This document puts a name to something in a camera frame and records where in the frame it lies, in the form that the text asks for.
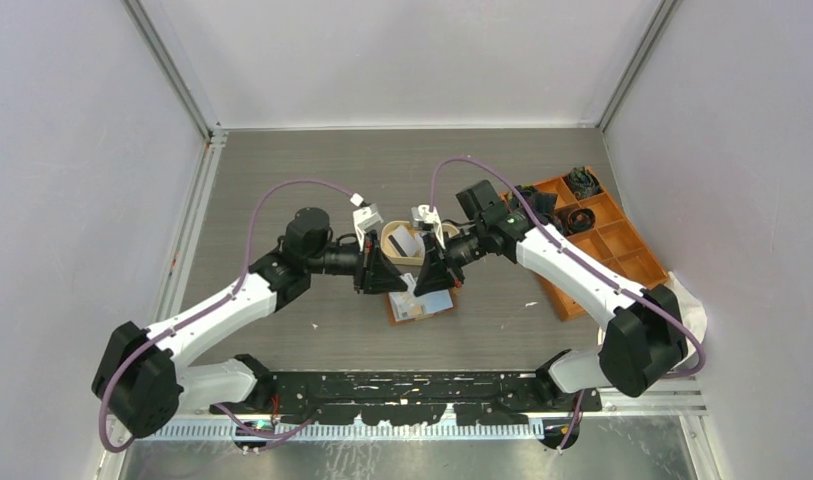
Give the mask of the brown leather card holder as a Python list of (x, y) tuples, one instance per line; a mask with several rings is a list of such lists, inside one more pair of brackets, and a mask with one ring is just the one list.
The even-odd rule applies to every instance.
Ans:
[(399, 326), (451, 312), (457, 307), (458, 293), (459, 288), (452, 288), (405, 300), (400, 293), (386, 294), (383, 300), (388, 322), (392, 326)]

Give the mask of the cream oval tray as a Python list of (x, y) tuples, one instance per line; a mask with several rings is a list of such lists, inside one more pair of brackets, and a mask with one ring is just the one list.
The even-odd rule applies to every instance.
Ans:
[(415, 229), (408, 221), (391, 221), (380, 234), (382, 252), (395, 265), (421, 266), (425, 255), (422, 239), (425, 234), (428, 231)]

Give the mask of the silver VIP card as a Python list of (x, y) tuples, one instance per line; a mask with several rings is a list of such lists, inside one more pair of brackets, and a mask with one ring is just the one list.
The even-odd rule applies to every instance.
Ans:
[(414, 320), (424, 314), (423, 304), (408, 291), (391, 292), (388, 300), (395, 323)]

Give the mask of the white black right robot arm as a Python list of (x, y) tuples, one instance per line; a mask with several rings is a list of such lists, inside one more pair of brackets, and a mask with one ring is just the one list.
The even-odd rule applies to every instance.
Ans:
[(459, 287), (465, 266), (488, 254), (503, 256), (569, 295), (604, 333), (598, 346), (561, 352), (537, 369), (537, 396), (544, 407), (562, 410), (577, 392), (602, 387), (638, 397), (688, 356), (689, 332), (668, 287), (647, 289), (607, 268), (524, 199), (512, 209), (487, 180), (456, 198), (469, 224), (452, 237), (443, 234), (435, 207), (412, 210), (425, 245), (415, 295)]

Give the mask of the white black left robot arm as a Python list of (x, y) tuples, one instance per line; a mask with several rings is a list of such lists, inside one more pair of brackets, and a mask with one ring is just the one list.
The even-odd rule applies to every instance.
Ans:
[(141, 439), (183, 411), (273, 409), (276, 380), (253, 356), (204, 366), (194, 361), (242, 327), (283, 310), (310, 289), (315, 275), (349, 277), (360, 294), (406, 291), (381, 251), (381, 221), (376, 205), (363, 204), (353, 213), (353, 232), (334, 237), (326, 211), (300, 209), (277, 246), (224, 290), (147, 328), (132, 322), (117, 327), (91, 386), (104, 412)]

